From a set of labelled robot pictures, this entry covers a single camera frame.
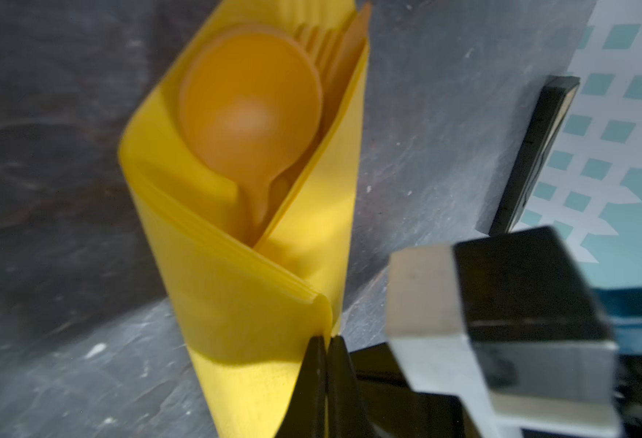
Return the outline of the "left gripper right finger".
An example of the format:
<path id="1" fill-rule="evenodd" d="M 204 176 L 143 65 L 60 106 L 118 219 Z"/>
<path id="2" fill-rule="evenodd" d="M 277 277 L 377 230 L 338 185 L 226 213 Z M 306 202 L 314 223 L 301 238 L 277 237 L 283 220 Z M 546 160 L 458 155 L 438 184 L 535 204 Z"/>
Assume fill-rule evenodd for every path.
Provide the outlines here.
<path id="1" fill-rule="evenodd" d="M 361 400 L 346 343 L 340 336 L 333 337 L 328 347 L 328 436 L 377 436 Z"/>

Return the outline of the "orange plastic spoon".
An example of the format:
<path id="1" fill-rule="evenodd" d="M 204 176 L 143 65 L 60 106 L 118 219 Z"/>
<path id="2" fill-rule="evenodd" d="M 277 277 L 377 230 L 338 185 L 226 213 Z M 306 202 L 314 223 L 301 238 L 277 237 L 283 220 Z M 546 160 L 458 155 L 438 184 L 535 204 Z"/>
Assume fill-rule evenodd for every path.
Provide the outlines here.
<path id="1" fill-rule="evenodd" d="M 256 228 L 270 211 L 272 182 L 313 141 L 322 109 L 310 56 L 285 32 L 259 24 L 227 27 L 206 42 L 178 98 L 187 144 L 244 191 Z"/>

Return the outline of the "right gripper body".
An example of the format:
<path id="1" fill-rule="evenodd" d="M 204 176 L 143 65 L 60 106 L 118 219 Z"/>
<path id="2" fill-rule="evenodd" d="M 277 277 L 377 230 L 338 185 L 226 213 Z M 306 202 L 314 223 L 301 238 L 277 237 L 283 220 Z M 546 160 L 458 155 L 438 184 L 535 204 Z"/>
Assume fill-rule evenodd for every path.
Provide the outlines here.
<path id="1" fill-rule="evenodd" d="M 454 396 L 414 392 L 386 343 L 351 352 L 350 359 L 377 436 L 465 436 L 460 401 Z"/>

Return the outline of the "orange plastic knife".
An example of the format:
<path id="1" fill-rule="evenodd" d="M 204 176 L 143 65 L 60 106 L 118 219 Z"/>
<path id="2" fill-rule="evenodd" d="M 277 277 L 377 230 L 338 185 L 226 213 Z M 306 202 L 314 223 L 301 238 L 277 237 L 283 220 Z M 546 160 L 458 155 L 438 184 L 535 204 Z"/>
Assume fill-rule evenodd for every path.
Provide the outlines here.
<path id="1" fill-rule="evenodd" d="M 321 132 L 325 135 L 333 124 L 339 110 L 345 89 L 352 77 L 358 57 L 368 36 L 372 3 L 366 1 L 356 12 L 339 38 L 332 53 L 325 82 L 324 111 Z"/>

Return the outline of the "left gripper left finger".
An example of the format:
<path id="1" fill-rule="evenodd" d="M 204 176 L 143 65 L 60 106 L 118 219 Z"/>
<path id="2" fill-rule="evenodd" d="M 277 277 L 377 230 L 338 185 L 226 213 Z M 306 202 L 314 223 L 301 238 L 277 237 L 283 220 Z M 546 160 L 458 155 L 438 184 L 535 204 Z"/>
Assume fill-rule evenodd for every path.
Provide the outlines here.
<path id="1" fill-rule="evenodd" d="M 326 344 L 310 339 L 286 415 L 276 438 L 324 438 L 326 434 Z"/>

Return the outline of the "orange plastic fork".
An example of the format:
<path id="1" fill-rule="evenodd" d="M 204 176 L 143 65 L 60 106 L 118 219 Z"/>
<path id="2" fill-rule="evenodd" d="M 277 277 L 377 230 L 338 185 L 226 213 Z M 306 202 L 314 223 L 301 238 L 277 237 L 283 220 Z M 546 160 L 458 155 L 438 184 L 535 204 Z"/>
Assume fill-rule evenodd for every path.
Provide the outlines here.
<path id="1" fill-rule="evenodd" d="M 303 47 L 314 62 L 322 80 L 328 76 L 331 60 L 337 50 L 341 32 L 303 24 L 294 32 L 295 40 Z"/>

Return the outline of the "yellow paper napkin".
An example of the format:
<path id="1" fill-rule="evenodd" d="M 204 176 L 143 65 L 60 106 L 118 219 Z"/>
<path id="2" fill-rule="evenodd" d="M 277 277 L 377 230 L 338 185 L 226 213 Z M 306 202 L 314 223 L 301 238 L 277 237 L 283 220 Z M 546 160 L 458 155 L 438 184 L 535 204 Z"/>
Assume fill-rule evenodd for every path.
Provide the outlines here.
<path id="1" fill-rule="evenodd" d="M 333 125 L 257 246 L 236 185 L 194 158 L 176 102 L 198 49 L 253 22 L 318 29 L 332 45 L 352 1 L 223 1 L 133 113 L 118 158 L 211 417 L 222 437 L 273 437 L 309 340 L 339 333 L 359 176 L 370 47 Z"/>

